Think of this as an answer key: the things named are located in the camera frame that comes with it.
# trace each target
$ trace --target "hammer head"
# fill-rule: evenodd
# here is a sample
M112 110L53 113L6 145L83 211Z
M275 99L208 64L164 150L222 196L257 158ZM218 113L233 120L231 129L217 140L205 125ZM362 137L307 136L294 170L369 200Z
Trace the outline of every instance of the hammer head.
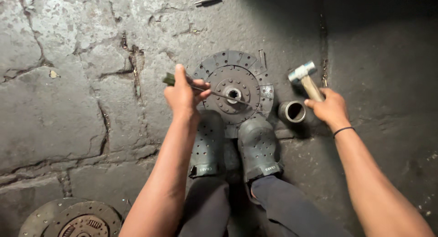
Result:
M315 72L317 69L315 67L315 64L313 61L309 61L306 64L303 64L296 68L294 71L290 72L290 74L287 76L289 78L289 81L299 81L304 76L310 75L311 73Z

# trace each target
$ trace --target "dark pants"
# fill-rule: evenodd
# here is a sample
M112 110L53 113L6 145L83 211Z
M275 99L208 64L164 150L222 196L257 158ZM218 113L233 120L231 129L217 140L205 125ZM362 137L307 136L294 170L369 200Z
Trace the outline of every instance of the dark pants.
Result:
M184 205L179 236L222 237L230 214L228 189L222 179L196 178ZM252 192L268 219L281 226L284 236L351 236L323 215L298 188L275 176L254 181Z

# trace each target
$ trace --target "black wristband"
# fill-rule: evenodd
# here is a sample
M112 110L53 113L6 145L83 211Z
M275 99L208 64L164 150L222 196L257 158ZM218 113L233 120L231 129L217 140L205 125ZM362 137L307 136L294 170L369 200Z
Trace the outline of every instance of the black wristband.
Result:
M345 130L345 129L349 129L349 128L351 128L351 129L353 129L354 131L356 131L356 129L354 129L354 127L341 128L341 129L339 129L338 131L336 131L336 132L333 134L333 138L335 138L335 135L337 135L340 131Z

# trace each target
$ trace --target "forearm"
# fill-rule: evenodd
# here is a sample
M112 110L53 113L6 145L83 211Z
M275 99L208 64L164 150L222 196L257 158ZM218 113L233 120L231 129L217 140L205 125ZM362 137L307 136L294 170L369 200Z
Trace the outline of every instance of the forearm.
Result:
M158 159L138 195L121 237L171 236L182 213L190 152L196 135L191 115L174 118Z
M335 141L353 207L367 236L434 236L421 215L380 171L353 129L341 131Z

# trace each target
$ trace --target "wooden hammer handle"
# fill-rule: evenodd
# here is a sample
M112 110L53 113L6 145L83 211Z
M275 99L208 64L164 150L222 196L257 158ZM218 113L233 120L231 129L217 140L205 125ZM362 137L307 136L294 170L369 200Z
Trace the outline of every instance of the wooden hammer handle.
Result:
M315 83L313 82L312 78L310 78L310 76L308 75L304 76L301 79L301 83L303 84L304 89L306 89L306 92L309 95L310 99L313 99L317 102L323 102L325 100L321 91L315 85Z

